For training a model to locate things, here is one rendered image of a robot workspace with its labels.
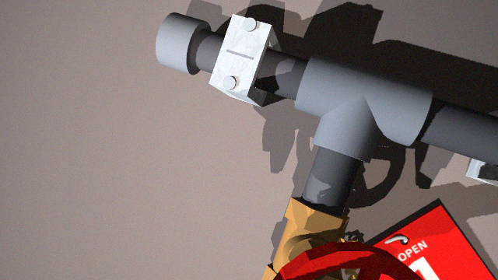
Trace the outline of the grey t-shaped pipe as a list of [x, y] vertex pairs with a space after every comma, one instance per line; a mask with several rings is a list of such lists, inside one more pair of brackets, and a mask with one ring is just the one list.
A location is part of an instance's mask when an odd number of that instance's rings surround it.
[[307, 60], [283, 53], [272, 25], [235, 14], [223, 35], [204, 20], [170, 13], [156, 37], [156, 57], [190, 75], [212, 73], [209, 84], [235, 99], [262, 107], [269, 92], [321, 118], [305, 188], [290, 198], [286, 228], [262, 280], [343, 280], [341, 269], [356, 268], [357, 280], [381, 274], [423, 280], [386, 250], [338, 242], [359, 165], [370, 163], [379, 137], [472, 158], [466, 177], [498, 187], [498, 110], [486, 114], [439, 100], [431, 87], [319, 54]]

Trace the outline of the red valve tag with chain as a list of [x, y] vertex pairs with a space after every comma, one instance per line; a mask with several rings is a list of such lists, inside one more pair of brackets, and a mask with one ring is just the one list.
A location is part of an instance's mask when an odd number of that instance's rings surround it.
[[371, 246], [386, 250], [423, 280], [495, 280], [441, 205]]

